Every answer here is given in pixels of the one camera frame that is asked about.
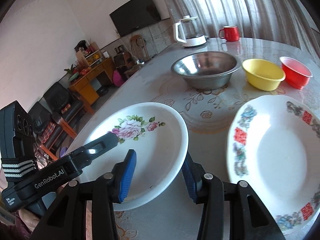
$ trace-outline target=pink bag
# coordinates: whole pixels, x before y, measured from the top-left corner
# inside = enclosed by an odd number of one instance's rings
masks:
[[[124,80],[122,79],[122,77],[120,76],[120,74],[119,74],[119,72],[117,70],[115,70],[113,72],[113,83],[117,87],[121,87],[124,84]]]

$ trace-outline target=plate with red pattern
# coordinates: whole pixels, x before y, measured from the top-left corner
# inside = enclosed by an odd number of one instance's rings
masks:
[[[301,229],[320,207],[320,121],[284,95],[261,96],[237,112],[227,141],[232,183],[247,181],[282,232]]]

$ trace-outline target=kettle handle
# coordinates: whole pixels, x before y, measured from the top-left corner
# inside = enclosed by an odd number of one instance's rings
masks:
[[[179,29],[178,26],[181,25],[181,22],[177,22],[175,24],[173,24],[173,38],[177,41],[177,42],[182,42],[182,43],[187,43],[186,39],[180,39],[179,38]]]

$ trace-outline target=white wall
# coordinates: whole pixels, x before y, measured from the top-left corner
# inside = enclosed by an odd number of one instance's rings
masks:
[[[130,0],[67,0],[86,37],[100,48],[117,39],[111,12]],[[169,13],[164,0],[153,0],[162,19]]]
[[[18,100],[28,111],[75,61],[84,38],[66,0],[36,0],[0,24],[0,108]]]

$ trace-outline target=striped strap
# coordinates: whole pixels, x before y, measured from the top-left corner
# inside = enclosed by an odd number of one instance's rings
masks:
[[[1,166],[3,168],[4,175],[8,182],[19,181],[28,173],[36,171],[38,169],[36,166],[35,159],[29,158],[28,160],[19,160],[2,158],[1,161]]]

